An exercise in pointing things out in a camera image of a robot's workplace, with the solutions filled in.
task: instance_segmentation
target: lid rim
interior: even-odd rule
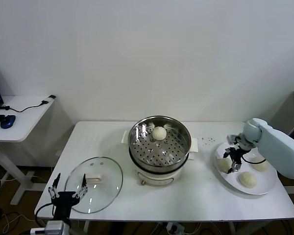
[[[122,171],[121,166],[118,164],[118,162],[115,161],[115,160],[112,159],[112,158],[109,158],[109,157],[94,157],[94,158],[86,159],[85,161],[81,162],[79,165],[77,165],[77,166],[76,166],[76,167],[70,172],[70,174],[68,175],[67,180],[65,181],[65,184],[64,184],[64,191],[66,191],[66,189],[67,189],[67,184],[68,184],[69,178],[70,178],[70,176],[73,174],[73,172],[74,172],[79,166],[81,166],[83,163],[85,163],[85,162],[87,162],[87,161],[89,161],[89,160],[91,160],[91,159],[96,159],[96,158],[105,158],[105,159],[109,159],[109,160],[112,160],[114,163],[117,164],[117,166],[119,167],[119,169],[120,169],[120,171],[121,171],[121,177],[122,177],[122,178],[121,178],[120,190],[118,190],[118,193],[117,193],[116,196],[113,198],[113,200],[112,200],[108,205],[106,205],[105,207],[103,207],[103,208],[100,209],[100,210],[92,211],[92,212],[88,213],[88,212],[81,212],[81,211],[78,211],[77,209],[75,209],[74,207],[72,207],[72,209],[73,209],[74,211],[78,212],[78,213],[82,213],[82,214],[93,214],[93,213],[96,213],[96,212],[102,211],[103,209],[106,209],[106,208],[107,208],[108,206],[110,206],[110,205],[114,202],[114,200],[118,197],[119,193],[121,192],[122,186],[123,186],[123,171]]]

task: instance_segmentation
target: black cable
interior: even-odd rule
[[[284,227],[284,229],[286,231],[286,234],[289,235],[289,230],[287,229],[286,225],[283,223],[283,220],[280,220],[280,221],[283,224],[283,227]]]
[[[135,230],[134,230],[134,232],[132,233],[132,235],[136,234],[137,230],[139,229],[139,227],[140,227],[142,224],[143,224],[142,222],[140,222],[140,223],[138,224],[138,226],[135,228]]]
[[[11,109],[11,110],[13,110],[13,111],[15,111],[15,112],[21,113],[21,112],[24,112],[24,111],[27,110],[27,109],[30,109],[30,108],[37,108],[37,107],[42,106],[42,105],[43,105],[43,103],[41,103],[40,105],[36,105],[36,106],[29,106],[29,107],[27,107],[27,108],[24,108],[24,109],[21,110],[21,111],[18,111],[18,110],[12,109],[12,108],[9,108],[9,109]]]
[[[268,232],[267,232],[267,230],[266,230],[265,228],[263,228],[263,231],[264,231],[264,233],[265,233],[266,235],[269,235]]]
[[[291,235],[293,235],[293,231],[292,231],[292,227],[291,227],[290,223],[289,223],[287,220],[286,220],[285,222],[288,224],[288,226],[289,226],[289,228],[290,228],[290,233],[291,233]]]
[[[5,219],[5,216],[8,217],[10,214],[16,214],[17,216],[20,216],[20,214],[19,214],[18,212],[16,212],[16,211],[13,211],[13,212],[7,213],[7,214],[5,214],[5,215],[2,213],[2,215],[1,215],[1,217],[0,217],[0,221],[1,221],[2,219]],[[16,224],[15,224],[12,228],[9,228],[9,230],[8,230],[7,232],[5,232],[5,233],[3,233],[3,234],[0,234],[0,235],[6,235],[6,234],[12,232],[12,231],[17,227],[17,225],[19,224],[19,221],[20,221],[20,217],[17,218],[17,220],[16,220]]]
[[[36,223],[38,224],[38,226],[41,227],[41,228],[44,227],[44,226],[41,225],[41,224],[38,222],[38,218],[37,218],[38,213],[39,213],[39,211],[40,211],[42,208],[45,208],[45,207],[50,206],[50,205],[52,205],[52,203],[44,204],[44,205],[41,206],[41,207],[36,211],[36,213],[35,213],[35,221],[36,221]]]
[[[204,228],[200,231],[199,235],[201,235],[204,231],[209,231],[212,235],[216,235],[213,231],[211,231],[211,229],[208,228]]]
[[[290,230],[290,235],[293,235],[293,231],[292,231],[292,227],[291,227],[290,223],[289,223],[287,220],[281,220],[281,222],[283,223],[283,225],[284,225],[284,222],[287,223],[287,225],[288,225],[288,227],[289,227],[289,230]]]
[[[242,159],[243,159],[245,162],[249,163],[249,164],[261,164],[261,163],[264,163],[264,162],[266,161],[266,159],[263,159],[261,162],[258,162],[258,163],[252,163],[252,162],[247,161],[243,156],[242,156]]]

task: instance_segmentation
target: cable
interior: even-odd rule
[[[211,223],[217,230],[218,230],[218,233],[220,234],[220,235],[222,235],[222,233],[221,233],[221,231],[219,230],[219,228],[214,224],[214,223]]]
[[[245,162],[249,163],[249,164],[261,164],[261,163],[264,163],[264,162],[266,161],[266,159],[263,159],[261,162],[252,163],[252,162],[247,161],[243,156],[242,156],[242,159],[243,159]]]
[[[10,214],[17,214],[17,215],[18,215],[18,217],[15,218],[15,219],[17,219],[17,222],[16,222],[16,224],[15,224],[11,229],[10,229],[10,223],[11,223],[11,222],[9,222],[9,220],[8,220],[8,218],[7,218]],[[14,212],[10,212],[10,213],[7,213],[7,214],[1,214],[1,216],[0,216],[0,221],[1,221],[3,218],[5,218],[6,221],[7,221],[7,225],[6,225],[6,226],[8,226],[8,229],[7,229],[5,232],[3,232],[2,234],[0,234],[0,235],[5,235],[5,234],[7,234],[7,233],[13,231],[13,230],[17,227],[17,225],[19,224],[19,221],[20,221],[19,215],[20,215],[20,214],[19,214],[18,212],[16,212],[16,211],[14,211]]]
[[[36,213],[35,213],[35,221],[36,221],[36,223],[38,224],[38,226],[41,227],[41,228],[43,227],[43,225],[41,225],[41,224],[38,222],[38,218],[37,218],[38,213],[39,213],[39,211],[40,211],[42,208],[45,208],[45,207],[50,206],[50,205],[52,205],[52,203],[44,204],[44,205],[41,206],[41,207],[36,211]]]
[[[179,234],[175,234],[175,235],[194,235],[195,233],[197,233],[197,231],[200,229],[202,223],[198,223],[197,227],[195,228],[194,231],[192,231],[191,233],[179,233]]]
[[[3,233],[6,234],[7,231],[9,230],[9,226],[10,226],[10,223],[12,223],[13,221],[15,221],[16,219],[20,218],[20,217],[23,217],[24,219],[28,220],[28,221],[31,221],[31,222],[35,222],[35,220],[32,220],[32,219],[28,219],[24,214],[20,214],[18,215],[16,218],[12,219],[11,221],[8,221],[8,219],[6,218],[6,221],[7,221],[7,224],[4,226],[3,228]]]
[[[135,231],[132,233],[132,235],[135,234],[135,232],[137,231],[137,229],[138,229],[139,226],[137,226],[137,228],[136,228]],[[159,224],[157,223],[156,227],[152,230],[152,232],[150,233],[150,235],[152,235],[152,234],[157,230],[158,226],[159,226]]]
[[[209,231],[212,235],[216,235],[213,231],[211,231],[210,229],[208,228],[204,228],[200,231],[199,235],[201,235],[204,231]]]
[[[55,99],[56,96],[55,96],[55,95],[49,95],[48,98]],[[29,106],[29,107],[27,107],[27,108],[24,108],[24,109],[21,110],[21,111],[16,110],[16,109],[13,109],[13,108],[11,108],[11,107],[8,106],[8,105],[6,105],[6,106],[1,106],[0,109],[4,109],[4,110],[10,110],[10,109],[11,109],[11,110],[13,110],[13,111],[15,111],[15,112],[21,113],[21,112],[24,112],[24,111],[27,110],[27,109],[37,108],[37,107],[39,107],[39,106],[42,106],[43,104],[48,104],[48,103],[49,103],[49,101],[47,101],[47,100],[44,99],[44,100],[41,101],[41,103],[40,103],[39,105]]]
[[[291,233],[291,235],[293,235],[293,231],[292,231],[292,227],[291,227],[290,223],[289,223],[287,220],[285,220],[285,222],[288,224],[288,226],[289,226],[289,228],[290,228],[290,233]]]
[[[284,227],[284,229],[285,229],[285,231],[286,231],[286,234],[289,235],[289,231],[288,231],[288,229],[286,228],[286,225],[283,223],[283,220],[280,220],[280,221],[281,221],[281,223],[283,224],[283,227]]]
[[[35,177],[35,178],[38,178],[38,179],[41,179],[42,181],[46,182],[47,183],[47,180],[43,179],[43,178],[40,178],[39,176],[30,176],[30,175],[25,175],[23,177],[19,177],[19,178],[14,178],[12,180],[1,180],[0,179],[0,182],[9,182],[9,181],[14,181],[14,180],[17,180],[17,179],[20,179],[20,178],[25,178],[25,177]]]
[[[24,111],[27,110],[27,109],[37,108],[37,107],[39,107],[39,106],[42,106],[43,104],[44,104],[44,103],[41,103],[40,105],[36,105],[36,106],[29,106],[29,107],[27,107],[27,108],[24,108],[24,109],[21,110],[21,111],[18,111],[18,110],[12,109],[12,108],[9,108],[9,109],[11,109],[11,110],[13,110],[13,111],[15,111],[15,112],[21,113],[21,112],[24,112]]]
[[[267,230],[266,230],[265,228],[262,228],[262,229],[264,230],[264,233],[265,233],[266,235],[269,235],[268,232],[267,232]]]
[[[137,230],[139,229],[139,227],[140,227],[142,224],[143,224],[142,222],[140,222],[140,223],[138,224],[138,226],[135,228],[135,230],[134,230],[134,232],[132,233],[132,235],[136,234]]]
[[[165,226],[165,225],[162,224],[162,225],[160,226],[159,231],[158,231],[155,235],[159,235],[159,234],[161,233],[161,231],[163,230],[164,226]]]

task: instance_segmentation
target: blue mouse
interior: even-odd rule
[[[0,126],[2,129],[8,129],[10,128],[14,121],[15,121],[15,115],[8,115],[8,116],[5,116],[4,119],[0,122]]]

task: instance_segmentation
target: white side table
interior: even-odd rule
[[[9,105],[16,110],[22,110],[29,106],[39,105],[47,96],[3,96],[4,105]],[[48,110],[53,103],[53,100],[48,104],[40,107],[28,109],[22,113],[17,113],[13,110],[0,110],[3,115],[15,115],[16,120],[9,129],[2,129],[0,127],[0,142],[21,142],[27,138],[40,118]],[[2,183],[12,175],[20,182],[20,187],[11,200],[11,205],[17,205],[22,198],[25,191],[43,191],[46,184],[35,184],[31,182],[31,176],[34,171],[30,171],[25,176],[13,162],[4,154],[4,150],[0,147],[0,165],[7,171],[2,178]]]

